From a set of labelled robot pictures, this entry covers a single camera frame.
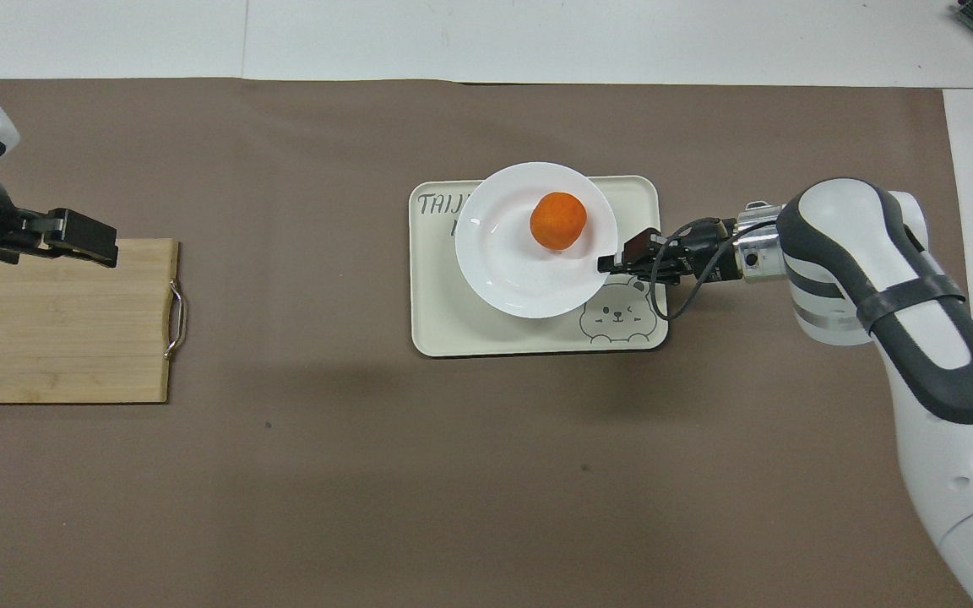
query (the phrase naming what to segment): black cable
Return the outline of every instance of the black cable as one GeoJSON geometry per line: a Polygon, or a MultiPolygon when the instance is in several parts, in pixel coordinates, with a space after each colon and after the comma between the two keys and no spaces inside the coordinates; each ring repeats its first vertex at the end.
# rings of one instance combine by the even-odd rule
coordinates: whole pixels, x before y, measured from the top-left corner
{"type": "Polygon", "coordinates": [[[700,273],[700,276],[696,280],[696,284],[694,284],[693,288],[690,290],[690,292],[688,292],[688,296],[686,296],[686,301],[683,301],[682,305],[671,315],[664,314],[663,311],[661,311],[660,309],[659,297],[655,296],[655,284],[656,284],[655,278],[660,272],[660,262],[663,261],[663,252],[667,249],[668,243],[671,242],[671,240],[677,238],[678,235],[681,234],[681,232],[687,230],[688,228],[693,227],[696,224],[705,222],[706,220],[714,220],[715,222],[718,222],[718,220],[715,219],[703,218],[700,220],[695,220],[694,222],[690,222],[684,225],[683,227],[678,228],[678,230],[675,231],[675,234],[672,234],[671,237],[667,239],[667,242],[664,243],[663,247],[660,247],[659,253],[655,255],[655,259],[652,262],[652,273],[651,273],[652,309],[654,309],[655,315],[657,317],[660,317],[660,319],[665,320],[665,322],[672,322],[672,320],[677,319],[682,315],[683,312],[686,311],[688,305],[693,303],[693,299],[694,297],[696,297],[696,292],[700,290],[700,286],[705,284],[705,281],[708,280],[708,277],[710,277],[711,273],[713,273],[713,270],[715,270],[715,265],[719,262],[719,258],[722,258],[723,254],[726,254],[727,251],[730,251],[734,247],[734,243],[737,242],[738,239],[744,237],[745,235],[748,235],[749,232],[756,231],[759,230],[759,228],[764,228],[765,226],[771,226],[775,224],[775,220],[766,220],[765,222],[758,222],[756,224],[753,224],[753,226],[746,227],[745,230],[735,232],[735,234],[731,238],[726,239],[724,242],[720,243],[718,249],[715,249],[715,254],[713,254],[713,257],[711,257],[711,259],[708,261],[708,264],[705,265],[704,272],[700,273]]]}

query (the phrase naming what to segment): silver metal joint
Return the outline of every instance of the silver metal joint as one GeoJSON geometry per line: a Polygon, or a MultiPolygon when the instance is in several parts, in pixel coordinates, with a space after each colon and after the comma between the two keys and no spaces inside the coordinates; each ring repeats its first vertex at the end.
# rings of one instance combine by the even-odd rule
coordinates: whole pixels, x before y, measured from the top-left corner
{"type": "MultiPolygon", "coordinates": [[[[783,205],[767,204],[763,200],[746,204],[745,210],[738,213],[734,234],[753,224],[775,220],[781,210],[783,205]]],[[[774,224],[758,228],[738,239],[734,243],[734,258],[746,281],[775,280],[787,274],[783,250],[780,249],[780,233],[774,224]]]]}

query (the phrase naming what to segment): velcro strap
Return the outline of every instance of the velcro strap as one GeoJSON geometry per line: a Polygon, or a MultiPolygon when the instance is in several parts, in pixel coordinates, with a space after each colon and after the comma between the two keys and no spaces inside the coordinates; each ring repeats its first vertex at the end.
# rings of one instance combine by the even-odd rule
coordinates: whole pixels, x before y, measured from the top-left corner
{"type": "Polygon", "coordinates": [[[858,322],[869,334],[870,328],[881,317],[891,315],[892,312],[903,311],[904,308],[922,304],[923,301],[936,300],[939,297],[954,297],[965,301],[966,296],[949,278],[948,274],[927,274],[927,276],[892,285],[884,291],[873,293],[858,302],[858,322]]]}

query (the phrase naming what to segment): orange ball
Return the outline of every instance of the orange ball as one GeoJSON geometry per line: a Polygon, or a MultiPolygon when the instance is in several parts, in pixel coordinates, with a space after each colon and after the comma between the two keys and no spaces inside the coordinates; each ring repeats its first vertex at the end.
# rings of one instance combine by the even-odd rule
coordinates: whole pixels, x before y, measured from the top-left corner
{"type": "Polygon", "coordinates": [[[547,249],[561,251],[576,242],[584,231],[588,212],[571,193],[548,193],[532,211],[532,237],[547,249]]]}

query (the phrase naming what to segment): cream-colored tray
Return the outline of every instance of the cream-colored tray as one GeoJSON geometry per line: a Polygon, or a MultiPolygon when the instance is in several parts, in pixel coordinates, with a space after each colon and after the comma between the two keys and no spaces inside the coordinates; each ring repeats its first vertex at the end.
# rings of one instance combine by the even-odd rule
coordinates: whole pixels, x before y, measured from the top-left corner
{"type": "MultiPolygon", "coordinates": [[[[606,195],[618,243],[660,227],[660,200],[640,176],[591,177],[606,195]]],[[[628,274],[607,280],[583,307],[548,319],[507,315],[476,296],[456,263],[456,218],[479,181],[427,182],[408,207],[412,341],[430,357],[648,350],[667,338],[652,312],[648,284],[628,274]]],[[[660,307],[664,287],[657,285],[660,307]]]]}

